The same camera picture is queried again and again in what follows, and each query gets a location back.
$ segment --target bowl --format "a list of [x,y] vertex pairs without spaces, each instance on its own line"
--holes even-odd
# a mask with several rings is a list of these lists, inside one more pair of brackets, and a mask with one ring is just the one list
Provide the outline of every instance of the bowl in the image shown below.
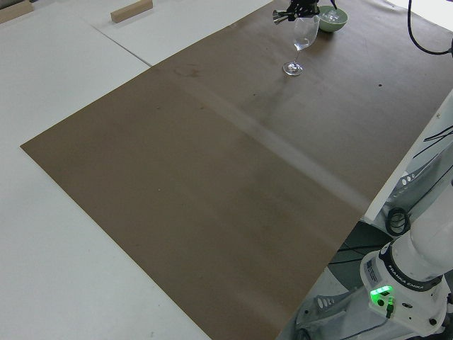
[[341,9],[337,9],[337,14],[340,17],[337,22],[330,22],[323,18],[323,13],[328,13],[335,10],[333,6],[319,6],[319,29],[324,32],[335,32],[342,28],[348,21],[348,15]]

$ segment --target wine glass stem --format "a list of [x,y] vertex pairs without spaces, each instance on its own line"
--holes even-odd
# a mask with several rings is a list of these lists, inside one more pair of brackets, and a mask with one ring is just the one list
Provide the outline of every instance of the wine glass stem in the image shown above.
[[297,64],[297,58],[299,57],[300,50],[298,49],[296,52],[296,57],[294,58],[294,63]]

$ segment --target wine glass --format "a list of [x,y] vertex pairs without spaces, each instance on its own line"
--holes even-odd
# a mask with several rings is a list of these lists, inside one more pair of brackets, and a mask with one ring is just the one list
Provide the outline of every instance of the wine glass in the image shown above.
[[293,62],[287,62],[283,65],[283,71],[290,76],[299,76],[302,73],[302,66],[297,64],[299,52],[313,44],[318,34],[319,17],[297,18],[294,26],[294,46],[297,48],[297,54]]

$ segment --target wooden block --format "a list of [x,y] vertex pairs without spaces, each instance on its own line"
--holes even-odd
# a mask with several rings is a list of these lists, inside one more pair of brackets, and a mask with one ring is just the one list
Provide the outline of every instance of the wooden block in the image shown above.
[[110,13],[110,15],[112,16],[112,21],[114,23],[119,23],[123,20],[136,16],[137,14],[140,14],[141,12],[145,12],[152,8],[153,8],[152,0],[140,0],[133,4],[130,4],[129,6],[120,8]]
[[0,10],[0,23],[5,23],[24,14],[33,11],[33,6],[29,0],[19,2],[18,4],[3,8]]

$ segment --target brown table surface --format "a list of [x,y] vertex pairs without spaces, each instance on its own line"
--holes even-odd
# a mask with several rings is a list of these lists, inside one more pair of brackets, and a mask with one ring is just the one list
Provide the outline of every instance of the brown table surface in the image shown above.
[[214,340],[276,337],[453,87],[404,10],[338,5],[299,77],[275,1],[23,145]]

